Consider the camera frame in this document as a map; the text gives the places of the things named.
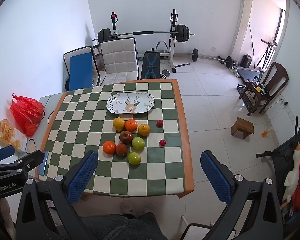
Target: plastic bag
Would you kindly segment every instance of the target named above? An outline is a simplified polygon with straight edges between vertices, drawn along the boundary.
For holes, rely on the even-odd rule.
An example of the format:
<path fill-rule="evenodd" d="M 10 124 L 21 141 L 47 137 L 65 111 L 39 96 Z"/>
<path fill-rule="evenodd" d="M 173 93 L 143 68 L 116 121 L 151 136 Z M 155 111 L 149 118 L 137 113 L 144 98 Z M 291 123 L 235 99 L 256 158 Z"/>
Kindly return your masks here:
<path fill-rule="evenodd" d="M 0 142 L 4 146 L 12 145 L 18 152 L 25 152 L 27 137 L 11 125 L 7 119 L 0 121 Z"/>
<path fill-rule="evenodd" d="M 13 95 L 10 111 L 22 132 L 31 137 L 38 128 L 43 115 L 43 105 L 35 99 Z"/>

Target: wooden stool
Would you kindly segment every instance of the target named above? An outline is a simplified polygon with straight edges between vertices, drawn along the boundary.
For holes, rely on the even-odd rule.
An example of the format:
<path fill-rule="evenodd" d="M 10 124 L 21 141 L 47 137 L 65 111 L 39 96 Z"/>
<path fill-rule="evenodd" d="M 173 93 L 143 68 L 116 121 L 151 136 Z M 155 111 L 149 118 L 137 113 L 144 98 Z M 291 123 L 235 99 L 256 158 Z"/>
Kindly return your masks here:
<path fill-rule="evenodd" d="M 231 127 L 231 135 L 236 131 L 243 132 L 243 138 L 245 139 L 247 136 L 254 133 L 253 123 L 238 117 L 237 121 Z"/>

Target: shoe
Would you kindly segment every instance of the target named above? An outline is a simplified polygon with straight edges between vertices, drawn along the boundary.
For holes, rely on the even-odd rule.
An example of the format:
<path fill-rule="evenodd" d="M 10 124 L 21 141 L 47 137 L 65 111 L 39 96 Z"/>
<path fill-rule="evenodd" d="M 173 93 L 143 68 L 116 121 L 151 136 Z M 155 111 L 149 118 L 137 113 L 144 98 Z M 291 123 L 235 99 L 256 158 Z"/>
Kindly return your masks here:
<path fill-rule="evenodd" d="M 231 71 L 236 77 L 240 77 L 238 71 L 237 71 L 234 67 L 230 68 L 230 71 Z"/>
<path fill-rule="evenodd" d="M 145 214 L 145 213 L 150 212 L 150 213 L 155 215 L 156 210 L 157 210 L 156 205 L 153 202 L 148 202 L 143 207 L 143 210 L 141 211 L 141 213 Z"/>
<path fill-rule="evenodd" d="M 120 203 L 120 212 L 121 214 L 131 214 L 136 217 L 133 205 L 129 200 L 124 200 Z"/>

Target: green apple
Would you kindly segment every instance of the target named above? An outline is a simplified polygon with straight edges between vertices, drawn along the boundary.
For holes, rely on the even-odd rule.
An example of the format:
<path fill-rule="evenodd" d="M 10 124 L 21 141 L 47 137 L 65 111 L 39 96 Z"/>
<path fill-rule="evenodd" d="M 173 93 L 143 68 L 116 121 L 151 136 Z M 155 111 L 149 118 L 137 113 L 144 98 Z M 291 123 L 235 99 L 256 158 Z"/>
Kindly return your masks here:
<path fill-rule="evenodd" d="M 130 152 L 128 154 L 128 161 L 131 163 L 131 165 L 137 166 L 141 162 L 141 156 L 139 153 Z"/>
<path fill-rule="evenodd" d="M 142 138 L 135 137 L 132 140 L 132 146 L 136 150 L 142 150 L 146 146 L 146 143 L 145 143 L 145 141 Z"/>

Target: floral tray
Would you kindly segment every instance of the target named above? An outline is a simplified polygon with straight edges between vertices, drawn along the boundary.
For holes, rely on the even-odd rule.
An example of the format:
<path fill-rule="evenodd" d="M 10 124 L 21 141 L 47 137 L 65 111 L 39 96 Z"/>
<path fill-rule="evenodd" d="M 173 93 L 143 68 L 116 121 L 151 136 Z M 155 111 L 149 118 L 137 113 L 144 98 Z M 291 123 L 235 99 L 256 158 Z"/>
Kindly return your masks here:
<path fill-rule="evenodd" d="M 145 113 L 153 106 L 154 97 L 147 92 L 117 93 L 107 101 L 107 109 L 112 114 Z"/>

